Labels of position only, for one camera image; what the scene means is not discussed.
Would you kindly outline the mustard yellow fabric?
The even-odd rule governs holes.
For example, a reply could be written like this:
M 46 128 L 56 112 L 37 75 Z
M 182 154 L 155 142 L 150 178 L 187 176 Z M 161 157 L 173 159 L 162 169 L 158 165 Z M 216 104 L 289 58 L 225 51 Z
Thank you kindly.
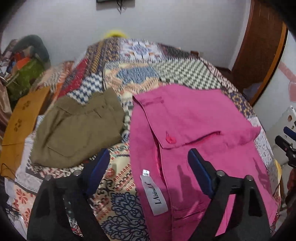
M 15 178 L 22 160 L 25 138 L 34 130 L 37 117 L 43 114 L 50 99 L 50 87 L 20 98 L 4 133 L 1 152 L 1 176 Z

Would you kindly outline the pink pants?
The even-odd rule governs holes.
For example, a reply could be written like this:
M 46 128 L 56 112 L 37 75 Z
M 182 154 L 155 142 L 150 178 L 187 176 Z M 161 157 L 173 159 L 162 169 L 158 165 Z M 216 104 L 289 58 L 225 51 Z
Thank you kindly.
M 221 90 L 166 85 L 133 97 L 130 164 L 151 240 L 188 240 L 210 198 L 188 164 L 195 148 L 215 169 L 251 175 L 269 222 L 278 209 L 254 127 Z

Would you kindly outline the small wall monitor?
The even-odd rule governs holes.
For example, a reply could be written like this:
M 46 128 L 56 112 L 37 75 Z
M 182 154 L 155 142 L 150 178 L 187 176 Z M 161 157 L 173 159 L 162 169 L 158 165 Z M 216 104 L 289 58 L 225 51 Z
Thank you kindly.
M 135 0 L 103 0 L 96 1 L 96 10 L 116 9 L 120 14 L 124 13 L 128 8 L 135 7 Z

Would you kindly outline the dark green neck pillow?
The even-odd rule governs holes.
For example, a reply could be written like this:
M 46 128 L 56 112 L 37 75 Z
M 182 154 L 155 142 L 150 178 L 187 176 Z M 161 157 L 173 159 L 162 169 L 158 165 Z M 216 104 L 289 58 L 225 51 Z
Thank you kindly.
M 30 57 L 35 57 L 40 60 L 46 70 L 51 67 L 48 50 L 39 36 L 24 36 L 20 38 L 12 48 L 12 52 L 14 54 L 24 50 L 27 50 L 29 52 Z

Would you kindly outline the patchwork patterned bedspread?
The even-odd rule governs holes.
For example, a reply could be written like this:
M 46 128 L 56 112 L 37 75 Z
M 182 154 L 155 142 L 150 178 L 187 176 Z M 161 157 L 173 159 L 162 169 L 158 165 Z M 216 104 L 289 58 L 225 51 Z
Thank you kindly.
M 254 143 L 266 166 L 277 204 L 275 219 L 269 222 L 270 234 L 273 236 L 279 204 L 275 198 L 276 186 L 268 169 L 272 163 L 270 145 L 250 104 L 211 63 L 171 46 L 146 40 L 108 38 L 88 47 L 77 64 L 63 64 L 61 68 L 64 82 L 60 82 L 58 77 L 43 82 L 45 74 L 42 72 L 28 92 L 50 87 L 49 105 L 43 114 L 38 115 L 34 130 L 25 138 L 21 164 L 13 179 L 14 196 L 8 207 L 10 219 L 21 219 L 26 240 L 31 210 L 44 178 L 48 175 L 54 178 L 70 176 L 76 170 L 83 170 L 85 164 L 97 156 L 95 154 L 71 168 L 33 164 L 30 157 L 40 123 L 59 98 L 68 96 L 85 105 L 92 94 L 102 93 L 109 88 L 115 91 L 125 112 L 121 141 L 105 148 L 110 154 L 109 165 L 88 202 L 108 240 L 151 240 L 130 164 L 133 97 L 172 84 L 193 90 L 221 90 L 254 127 L 261 128 Z

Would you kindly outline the brown wooden door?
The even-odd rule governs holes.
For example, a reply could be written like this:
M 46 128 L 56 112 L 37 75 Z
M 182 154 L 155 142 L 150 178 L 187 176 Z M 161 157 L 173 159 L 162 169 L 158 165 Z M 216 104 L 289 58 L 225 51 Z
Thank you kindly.
M 238 56 L 231 70 L 233 84 L 255 105 L 281 59 L 288 29 L 280 14 L 265 1 L 251 1 Z

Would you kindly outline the green storage bin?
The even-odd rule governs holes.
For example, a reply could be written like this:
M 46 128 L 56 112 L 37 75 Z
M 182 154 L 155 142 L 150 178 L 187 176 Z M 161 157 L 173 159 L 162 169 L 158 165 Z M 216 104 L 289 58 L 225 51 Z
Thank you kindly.
M 25 66 L 17 71 L 6 84 L 6 88 L 11 102 L 17 101 L 26 95 L 34 81 L 44 71 L 44 65 L 38 59 L 30 60 Z

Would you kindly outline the white appliance with buttons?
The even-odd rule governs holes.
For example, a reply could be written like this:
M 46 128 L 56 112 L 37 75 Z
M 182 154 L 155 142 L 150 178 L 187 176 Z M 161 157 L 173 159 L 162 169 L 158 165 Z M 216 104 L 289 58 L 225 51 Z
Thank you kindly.
M 267 131 L 266 136 L 279 164 L 288 163 L 287 152 L 295 151 L 295 108 L 290 106 Z

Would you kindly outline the white wardrobe sliding door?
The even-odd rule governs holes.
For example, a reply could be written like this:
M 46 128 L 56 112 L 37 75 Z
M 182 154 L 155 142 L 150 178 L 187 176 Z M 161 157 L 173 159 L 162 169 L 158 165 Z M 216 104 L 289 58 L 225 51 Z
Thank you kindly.
M 253 109 L 267 131 L 290 106 L 295 107 L 295 37 L 288 32 L 280 63 Z

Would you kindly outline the yellow curved object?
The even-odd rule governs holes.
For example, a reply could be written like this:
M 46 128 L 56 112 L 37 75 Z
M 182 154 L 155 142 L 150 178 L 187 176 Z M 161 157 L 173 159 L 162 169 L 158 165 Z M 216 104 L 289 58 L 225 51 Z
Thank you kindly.
M 109 30 L 104 34 L 103 38 L 128 38 L 128 35 L 120 30 Z

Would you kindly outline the olive green folded pants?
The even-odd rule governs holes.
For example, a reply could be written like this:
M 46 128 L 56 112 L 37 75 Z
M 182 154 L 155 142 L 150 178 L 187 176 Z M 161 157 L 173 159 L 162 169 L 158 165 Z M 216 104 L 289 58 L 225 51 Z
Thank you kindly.
M 40 123 L 30 160 L 51 168 L 78 166 L 121 141 L 124 117 L 112 88 L 95 92 L 85 105 L 63 96 Z

